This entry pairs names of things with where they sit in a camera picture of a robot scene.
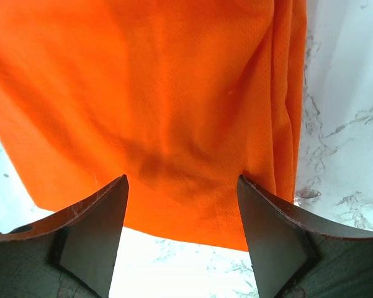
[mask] white marble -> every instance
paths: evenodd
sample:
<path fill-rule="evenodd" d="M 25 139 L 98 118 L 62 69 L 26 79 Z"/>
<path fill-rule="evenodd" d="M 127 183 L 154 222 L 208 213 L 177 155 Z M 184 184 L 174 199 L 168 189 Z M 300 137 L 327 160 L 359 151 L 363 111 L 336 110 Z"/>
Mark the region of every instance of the white marble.
<path fill-rule="evenodd" d="M 373 0 L 308 3 L 296 201 L 373 230 Z"/>
<path fill-rule="evenodd" d="M 295 203 L 373 230 L 373 0 L 308 1 Z M 47 216 L 0 144 L 0 231 Z M 258 297 L 245 252 L 125 228 L 110 297 Z"/>

